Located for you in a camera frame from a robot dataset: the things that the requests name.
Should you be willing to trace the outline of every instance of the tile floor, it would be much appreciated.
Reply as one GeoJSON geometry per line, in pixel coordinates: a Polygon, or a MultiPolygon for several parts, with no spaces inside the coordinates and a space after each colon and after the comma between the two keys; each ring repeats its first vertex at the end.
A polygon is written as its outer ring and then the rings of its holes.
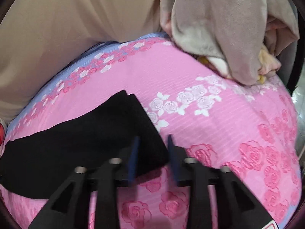
{"type": "Polygon", "coordinates": [[[305,144],[305,67],[303,67],[298,86],[292,94],[292,101],[298,113],[299,132],[296,138],[295,149],[300,154],[305,144]]]}

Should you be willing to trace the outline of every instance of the beige fabric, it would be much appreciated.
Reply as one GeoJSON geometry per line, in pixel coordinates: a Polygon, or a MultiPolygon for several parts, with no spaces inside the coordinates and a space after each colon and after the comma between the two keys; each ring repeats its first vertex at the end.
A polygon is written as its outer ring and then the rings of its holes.
{"type": "Polygon", "coordinates": [[[101,41],[160,30],[160,0],[16,0],[0,24],[0,118],[101,41]]]}
{"type": "Polygon", "coordinates": [[[275,55],[299,38],[288,0],[161,0],[161,26],[184,51],[225,60],[245,85],[258,80],[264,38],[275,55]]]}

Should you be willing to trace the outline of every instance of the sticker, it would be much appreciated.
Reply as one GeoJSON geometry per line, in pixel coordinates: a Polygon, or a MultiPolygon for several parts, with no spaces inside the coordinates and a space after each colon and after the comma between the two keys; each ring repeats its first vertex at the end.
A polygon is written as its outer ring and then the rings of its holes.
{"type": "Polygon", "coordinates": [[[276,222],[274,220],[270,221],[267,225],[265,225],[262,229],[279,229],[276,222]]]}

